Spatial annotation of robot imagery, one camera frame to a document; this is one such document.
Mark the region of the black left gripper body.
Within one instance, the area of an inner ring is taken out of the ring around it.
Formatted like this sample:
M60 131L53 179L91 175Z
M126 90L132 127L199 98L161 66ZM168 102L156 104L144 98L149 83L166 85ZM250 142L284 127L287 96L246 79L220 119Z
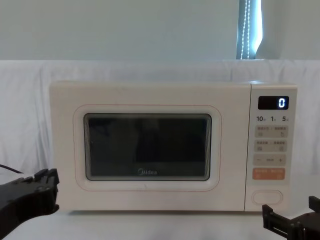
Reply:
M41 213L39 202L37 192L0 192L0 238L28 220L53 214Z

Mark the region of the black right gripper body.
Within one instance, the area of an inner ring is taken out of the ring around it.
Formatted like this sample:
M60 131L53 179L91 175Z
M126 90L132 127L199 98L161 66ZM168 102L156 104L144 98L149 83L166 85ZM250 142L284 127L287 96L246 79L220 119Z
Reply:
M292 240L320 240L320 213L309 212L293 218Z

